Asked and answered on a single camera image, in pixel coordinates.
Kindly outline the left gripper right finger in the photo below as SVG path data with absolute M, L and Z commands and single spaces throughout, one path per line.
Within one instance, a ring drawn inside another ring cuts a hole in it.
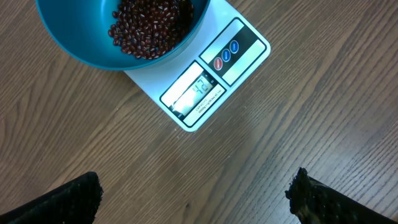
M 310 177 L 300 168 L 285 191 L 290 212 L 302 224 L 397 224 Z

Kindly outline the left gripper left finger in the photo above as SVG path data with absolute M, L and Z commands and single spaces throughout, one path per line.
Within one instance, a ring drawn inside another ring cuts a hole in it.
M 1 223 L 92 224 L 103 189 L 96 172 L 87 172 L 60 187 L 1 215 Z

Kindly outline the teal metal bowl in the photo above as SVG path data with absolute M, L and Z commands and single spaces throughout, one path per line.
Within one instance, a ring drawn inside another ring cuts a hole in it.
M 118 19 L 114 12 L 125 7 L 122 0 L 36 0 L 40 18 L 53 40 L 72 57 L 105 70 L 136 70 L 163 62 L 198 29 L 210 2 L 192 0 L 190 31 L 181 43 L 153 60 L 135 59 L 117 49 L 108 31 Z

